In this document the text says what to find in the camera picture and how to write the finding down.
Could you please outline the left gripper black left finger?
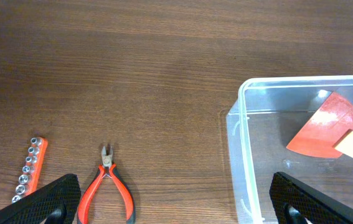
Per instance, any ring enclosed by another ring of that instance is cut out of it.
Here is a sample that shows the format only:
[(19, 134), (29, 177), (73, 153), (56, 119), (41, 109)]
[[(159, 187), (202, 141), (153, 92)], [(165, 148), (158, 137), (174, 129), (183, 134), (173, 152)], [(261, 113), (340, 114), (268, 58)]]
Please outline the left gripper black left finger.
[(80, 203), (77, 175), (65, 174), (0, 210), (0, 224), (72, 223)]

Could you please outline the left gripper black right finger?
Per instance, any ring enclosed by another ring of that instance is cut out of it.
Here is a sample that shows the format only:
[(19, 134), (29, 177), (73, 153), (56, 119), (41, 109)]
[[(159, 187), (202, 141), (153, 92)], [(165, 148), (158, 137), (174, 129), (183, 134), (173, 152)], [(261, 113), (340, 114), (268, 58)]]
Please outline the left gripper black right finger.
[(269, 194), (279, 223), (353, 224), (352, 208), (284, 172), (273, 174)]

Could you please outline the red handled cutter pliers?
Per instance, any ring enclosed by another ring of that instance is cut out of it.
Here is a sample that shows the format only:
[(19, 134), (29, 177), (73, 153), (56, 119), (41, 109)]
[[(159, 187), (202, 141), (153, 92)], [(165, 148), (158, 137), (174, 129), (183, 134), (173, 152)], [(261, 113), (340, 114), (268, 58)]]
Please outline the red handled cutter pliers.
[(82, 193), (76, 213), (77, 223), (136, 222), (136, 203), (114, 161), (110, 144), (100, 149), (97, 173)]

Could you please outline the orange scraper wooden handle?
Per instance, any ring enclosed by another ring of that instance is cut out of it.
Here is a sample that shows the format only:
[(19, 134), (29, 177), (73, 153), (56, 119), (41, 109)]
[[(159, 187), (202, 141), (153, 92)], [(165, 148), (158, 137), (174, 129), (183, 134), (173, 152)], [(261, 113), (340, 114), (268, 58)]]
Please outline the orange scraper wooden handle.
[(332, 92), (286, 148), (309, 157), (353, 158), (353, 104)]

